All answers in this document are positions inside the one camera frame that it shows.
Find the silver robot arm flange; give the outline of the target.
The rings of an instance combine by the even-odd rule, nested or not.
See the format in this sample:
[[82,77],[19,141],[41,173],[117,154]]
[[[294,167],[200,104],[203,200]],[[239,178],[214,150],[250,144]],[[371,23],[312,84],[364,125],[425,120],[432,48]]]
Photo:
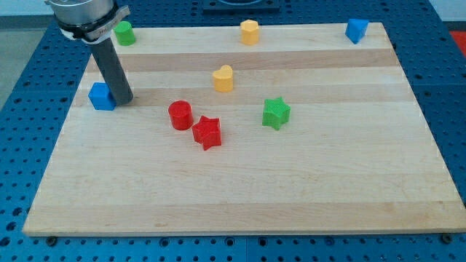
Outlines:
[[62,34],[70,40],[99,44],[130,14],[115,0],[44,0],[51,7]]

